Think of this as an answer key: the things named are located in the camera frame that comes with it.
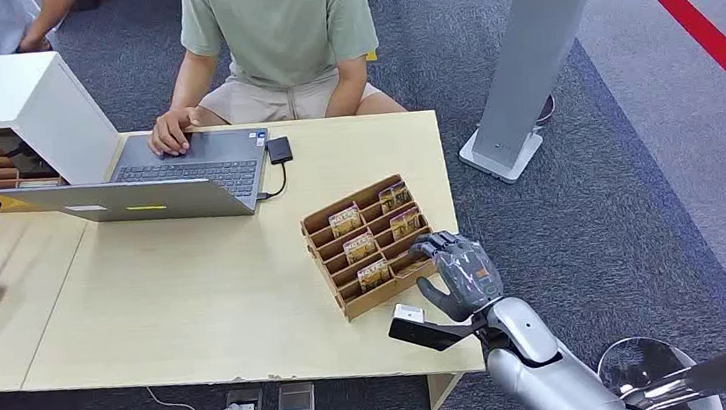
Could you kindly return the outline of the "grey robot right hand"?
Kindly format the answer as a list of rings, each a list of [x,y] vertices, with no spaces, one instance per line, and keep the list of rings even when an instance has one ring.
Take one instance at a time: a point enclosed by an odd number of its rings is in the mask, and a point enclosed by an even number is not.
[[[503,295],[502,278],[477,241],[442,230],[422,234],[408,248],[410,255],[430,259],[446,284],[443,293],[425,277],[417,279],[419,291],[455,322],[464,322]]]

